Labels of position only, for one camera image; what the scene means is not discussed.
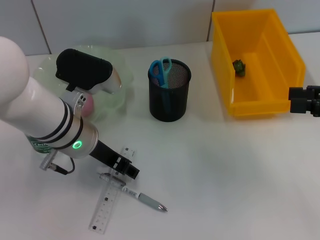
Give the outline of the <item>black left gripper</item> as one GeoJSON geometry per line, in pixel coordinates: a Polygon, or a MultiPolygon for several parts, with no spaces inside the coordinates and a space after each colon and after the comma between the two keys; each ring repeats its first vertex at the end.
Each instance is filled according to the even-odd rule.
{"type": "Polygon", "coordinates": [[[131,179],[135,180],[140,172],[138,168],[132,165],[132,155],[118,154],[100,140],[89,155],[108,167],[113,168],[119,174],[126,175],[131,179]]]}

